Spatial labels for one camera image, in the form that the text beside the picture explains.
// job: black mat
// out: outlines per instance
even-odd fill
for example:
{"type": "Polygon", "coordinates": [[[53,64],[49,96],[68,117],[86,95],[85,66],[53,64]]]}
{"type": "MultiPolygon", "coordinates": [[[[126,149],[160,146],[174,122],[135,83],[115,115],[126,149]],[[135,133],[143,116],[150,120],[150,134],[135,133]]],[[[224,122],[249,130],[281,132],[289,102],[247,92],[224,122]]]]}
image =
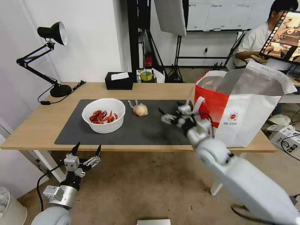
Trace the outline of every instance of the black mat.
{"type": "Polygon", "coordinates": [[[82,119],[84,107],[94,100],[81,100],[55,144],[75,145],[79,141],[84,145],[190,145],[188,139],[177,126],[163,123],[160,119],[158,107],[165,113],[174,113],[177,109],[176,100],[139,100],[147,106],[149,114],[138,117],[130,108],[127,100],[121,100],[126,112],[123,125],[115,132],[99,134],[94,132],[82,119]]]}

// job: lamp shade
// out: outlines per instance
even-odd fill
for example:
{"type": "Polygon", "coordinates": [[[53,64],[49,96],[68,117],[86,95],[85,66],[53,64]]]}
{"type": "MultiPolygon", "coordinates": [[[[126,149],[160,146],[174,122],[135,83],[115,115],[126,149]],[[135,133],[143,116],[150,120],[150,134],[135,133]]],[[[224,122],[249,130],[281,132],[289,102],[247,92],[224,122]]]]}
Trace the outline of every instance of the lamp shade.
{"type": "Polygon", "coordinates": [[[39,27],[37,33],[42,38],[52,38],[61,45],[67,45],[68,43],[65,26],[62,22],[56,22],[50,28],[39,27]]]}

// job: white box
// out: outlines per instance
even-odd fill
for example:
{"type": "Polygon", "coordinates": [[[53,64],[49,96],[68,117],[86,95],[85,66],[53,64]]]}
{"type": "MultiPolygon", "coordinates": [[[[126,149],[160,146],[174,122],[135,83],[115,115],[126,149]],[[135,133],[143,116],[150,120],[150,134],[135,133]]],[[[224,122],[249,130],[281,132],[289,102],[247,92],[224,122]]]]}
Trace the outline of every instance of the white box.
{"type": "Polygon", "coordinates": [[[295,153],[300,148],[300,132],[295,130],[293,126],[288,125],[279,130],[274,137],[270,139],[271,143],[282,149],[281,141],[285,139],[282,146],[285,151],[290,154],[295,153]]]}
{"type": "Polygon", "coordinates": [[[137,225],[171,225],[171,220],[138,220],[137,225]]]}

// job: shopping bag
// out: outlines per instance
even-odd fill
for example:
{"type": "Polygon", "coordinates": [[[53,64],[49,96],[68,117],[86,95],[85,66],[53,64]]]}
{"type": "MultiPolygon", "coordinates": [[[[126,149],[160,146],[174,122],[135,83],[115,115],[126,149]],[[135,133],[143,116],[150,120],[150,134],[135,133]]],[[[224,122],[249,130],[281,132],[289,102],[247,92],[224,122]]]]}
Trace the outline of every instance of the shopping bag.
{"type": "Polygon", "coordinates": [[[249,62],[245,69],[207,72],[196,82],[194,105],[199,119],[211,120],[210,135],[227,147],[246,147],[280,98],[295,91],[282,72],[249,62]]]}

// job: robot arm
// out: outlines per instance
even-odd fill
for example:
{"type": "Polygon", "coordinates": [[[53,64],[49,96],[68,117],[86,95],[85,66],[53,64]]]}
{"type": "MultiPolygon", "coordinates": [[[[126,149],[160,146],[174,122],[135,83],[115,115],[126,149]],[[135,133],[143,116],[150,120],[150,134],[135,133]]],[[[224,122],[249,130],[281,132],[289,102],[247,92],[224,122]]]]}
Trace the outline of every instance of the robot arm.
{"type": "Polygon", "coordinates": [[[49,203],[55,206],[40,212],[32,221],[31,225],[70,225],[70,209],[73,208],[77,192],[80,189],[81,178],[87,171],[94,168],[100,162],[101,145],[98,147],[94,157],[83,160],[76,156],[80,142],[66,154],[64,165],[66,168],[66,179],[59,186],[48,185],[43,195],[49,199],[49,203]]]}
{"type": "Polygon", "coordinates": [[[273,224],[300,224],[300,213],[288,194],[250,162],[232,154],[223,142],[211,138],[210,121],[196,122],[188,105],[179,106],[175,116],[160,113],[163,122],[182,128],[200,161],[255,217],[273,224]]]}

